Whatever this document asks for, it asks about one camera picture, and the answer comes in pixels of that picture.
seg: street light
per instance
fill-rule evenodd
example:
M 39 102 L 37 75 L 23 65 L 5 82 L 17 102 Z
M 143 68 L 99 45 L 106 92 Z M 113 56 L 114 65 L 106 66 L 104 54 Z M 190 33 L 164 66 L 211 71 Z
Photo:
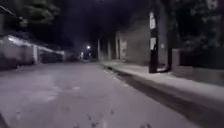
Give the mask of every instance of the street light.
M 86 46 L 86 49 L 87 49 L 87 50 L 90 50 L 90 49 L 91 49 L 91 46 L 90 46 L 90 45 L 87 45 L 87 46 Z

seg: pavement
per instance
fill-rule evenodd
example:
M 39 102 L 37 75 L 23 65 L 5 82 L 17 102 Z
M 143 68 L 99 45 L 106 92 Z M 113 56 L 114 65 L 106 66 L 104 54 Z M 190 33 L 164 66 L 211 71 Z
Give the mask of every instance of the pavement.
M 0 75 L 0 112 L 10 128 L 199 128 L 94 63 Z
M 115 72 L 130 75 L 144 85 L 178 97 L 184 102 L 197 104 L 197 109 L 201 111 L 200 114 L 204 117 L 210 116 L 208 118 L 212 120 L 217 116 L 222 117 L 222 119 L 218 119 L 219 123 L 224 120 L 224 87 L 222 86 L 178 78 L 171 73 L 149 74 L 146 66 L 137 66 L 120 61 L 102 62 L 102 65 Z

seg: pole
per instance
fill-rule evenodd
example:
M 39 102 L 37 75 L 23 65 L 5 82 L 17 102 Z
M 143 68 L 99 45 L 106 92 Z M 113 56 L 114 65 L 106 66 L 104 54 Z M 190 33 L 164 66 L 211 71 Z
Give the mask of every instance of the pole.
M 100 39 L 98 39 L 98 61 L 100 61 Z
M 150 31 L 151 39 L 149 42 L 150 46 L 150 62 L 149 62 L 149 73 L 157 73 L 158 67 L 158 14 L 157 14 L 157 0 L 154 1 L 154 6 L 150 12 Z

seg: sidewalk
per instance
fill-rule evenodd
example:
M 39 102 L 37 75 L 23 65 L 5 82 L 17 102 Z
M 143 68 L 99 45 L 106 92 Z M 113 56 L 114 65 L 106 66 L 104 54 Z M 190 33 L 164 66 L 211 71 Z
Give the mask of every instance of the sidewalk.
M 171 74 L 149 74 L 148 67 L 118 61 L 101 64 L 116 72 L 131 75 L 134 79 L 164 93 L 218 112 L 224 112 L 224 87 L 178 78 Z

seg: road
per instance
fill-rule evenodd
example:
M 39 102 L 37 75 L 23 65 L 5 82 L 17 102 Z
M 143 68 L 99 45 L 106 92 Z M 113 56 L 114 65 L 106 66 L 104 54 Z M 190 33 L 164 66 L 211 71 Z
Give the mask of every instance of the road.
M 11 128 L 198 128 L 97 64 L 56 64 L 0 75 Z

